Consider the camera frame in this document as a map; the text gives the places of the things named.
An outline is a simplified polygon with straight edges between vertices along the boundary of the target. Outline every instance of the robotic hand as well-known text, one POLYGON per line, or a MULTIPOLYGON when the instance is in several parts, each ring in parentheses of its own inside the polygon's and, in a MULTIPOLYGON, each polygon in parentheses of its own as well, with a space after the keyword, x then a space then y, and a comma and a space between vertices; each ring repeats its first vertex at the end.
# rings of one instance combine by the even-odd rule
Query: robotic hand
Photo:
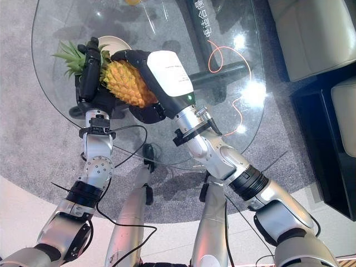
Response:
MULTIPOLYGON (((328 248, 315 237, 309 213, 222 140, 207 109, 195 108, 192 84, 174 52, 127 50, 115 53, 111 59, 127 60, 140 71, 165 116, 178 125, 175 144, 186 144, 195 160, 256 212, 256 227, 269 244, 276 246, 276 266, 338 266, 328 248)), ((193 258, 192 265, 200 266, 199 260, 193 258)))

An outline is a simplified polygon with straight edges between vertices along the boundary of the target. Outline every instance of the glass table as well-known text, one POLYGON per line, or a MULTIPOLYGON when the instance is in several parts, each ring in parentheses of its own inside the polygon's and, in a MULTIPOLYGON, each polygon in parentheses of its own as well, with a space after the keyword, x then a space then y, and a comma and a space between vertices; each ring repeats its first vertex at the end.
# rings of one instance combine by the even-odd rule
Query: glass table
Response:
MULTIPOLYGON (((132 49, 176 52, 192 80, 197 107, 209 109, 229 145, 239 152, 250 145, 265 97, 251 0, 142 0, 136 5, 124 0, 38 1, 32 32, 36 74, 54 107, 79 127, 84 127, 84 120, 69 113, 76 106, 74 77, 64 76, 66 64, 51 55, 60 50, 60 41, 86 43, 91 36, 116 36, 132 49)), ((127 108, 121 112, 123 118, 112 120, 111 128, 142 124, 127 108)), ((184 146, 173 143, 177 129, 173 121, 166 118, 145 127, 157 162, 204 169, 184 146)), ((117 134, 114 145, 134 152, 143 139, 139 128, 129 128, 117 134)))

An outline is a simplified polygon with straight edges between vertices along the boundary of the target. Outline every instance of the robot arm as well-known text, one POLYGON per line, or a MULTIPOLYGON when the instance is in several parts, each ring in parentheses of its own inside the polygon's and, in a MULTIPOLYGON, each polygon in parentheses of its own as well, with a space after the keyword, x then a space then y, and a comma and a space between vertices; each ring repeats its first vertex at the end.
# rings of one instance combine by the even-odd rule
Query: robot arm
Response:
POLYGON ((84 173, 42 228, 36 246, 19 250, 5 258, 0 262, 2 267, 61 266, 83 253, 91 230, 87 223, 93 217, 104 184, 114 170, 111 154, 115 136, 109 133, 109 115, 100 109, 102 102, 87 102, 97 99, 101 93, 96 90, 100 74, 97 48, 96 38, 92 38, 87 47, 81 46, 87 53, 86 74, 81 77, 81 83, 77 83, 77 102, 86 114, 86 128, 80 130, 87 159, 84 173))
POLYGON ((277 266, 338 266, 327 247, 315 237, 309 213, 222 140, 205 108, 195 108, 192 84, 175 53, 122 51, 113 55, 112 60, 127 60, 140 71, 165 115, 178 125, 175 144, 185 144, 195 160, 256 212, 256 227, 268 243, 277 247, 277 266))

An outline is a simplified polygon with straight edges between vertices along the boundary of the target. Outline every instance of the orange cable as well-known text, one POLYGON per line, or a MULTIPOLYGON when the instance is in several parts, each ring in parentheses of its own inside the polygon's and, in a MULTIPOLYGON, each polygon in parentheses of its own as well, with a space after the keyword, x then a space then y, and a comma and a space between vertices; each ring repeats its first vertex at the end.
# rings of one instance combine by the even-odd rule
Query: orange cable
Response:
MULTIPOLYGON (((233 48, 231 48, 231 47, 229 47, 229 46, 217 46, 214 42, 212 42, 212 41, 210 41, 210 40, 208 40, 208 42, 211 43, 213 46, 215 46, 215 49, 214 49, 214 50, 212 51, 212 53, 210 54, 209 60, 208 60, 208 62, 207 62, 207 66, 208 66, 209 71, 210 71, 211 73, 217 73, 217 72, 219 72, 219 71, 222 69, 223 64, 224 64, 224 58, 223 58, 223 54, 221 53, 221 50, 220 50, 220 49, 221 49, 221 48, 227 48, 227 49, 230 49, 230 50, 234 51, 235 53, 237 53, 237 54, 245 61, 246 65, 247 65, 247 67, 248 67, 248 69, 249 69, 250 81, 252 80, 252 74, 251 74, 250 65, 248 64, 247 60, 245 59, 245 57, 244 57, 241 53, 239 53, 238 51, 236 51, 235 49, 233 49, 233 48), (216 51, 219 51, 219 53, 220 53, 221 66, 220 66, 219 69, 217 69, 216 71, 213 71, 213 70, 211 70, 211 67, 210 67, 210 61, 211 61, 211 58, 212 58, 213 54, 214 54, 216 51)), ((237 127, 234 131, 229 132, 229 133, 225 134, 224 136, 229 136, 229 135, 234 134, 234 133, 238 130, 238 128, 243 124, 243 115, 242 115, 242 113, 239 111, 239 109, 235 106, 236 101, 238 101, 239 99, 241 99, 241 97, 235 99, 235 100, 233 101, 233 103, 232 103, 232 106, 233 106, 233 108, 238 112, 238 114, 240 115, 240 118, 241 118, 240 124, 238 125, 238 127, 237 127)))

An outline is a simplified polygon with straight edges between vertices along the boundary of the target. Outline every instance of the robot forearm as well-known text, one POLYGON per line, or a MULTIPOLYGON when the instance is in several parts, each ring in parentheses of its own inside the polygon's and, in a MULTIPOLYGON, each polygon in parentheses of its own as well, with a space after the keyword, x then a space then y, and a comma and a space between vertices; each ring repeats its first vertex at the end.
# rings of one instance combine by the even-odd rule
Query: robot forearm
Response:
POLYGON ((212 121, 206 110, 185 108, 175 118, 179 139, 186 143, 194 159, 204 164, 222 184, 229 185, 256 212, 256 227, 268 243, 277 247, 276 265, 338 266, 327 247, 315 237, 309 213, 276 182, 224 143, 215 124, 204 128, 208 120, 212 121))

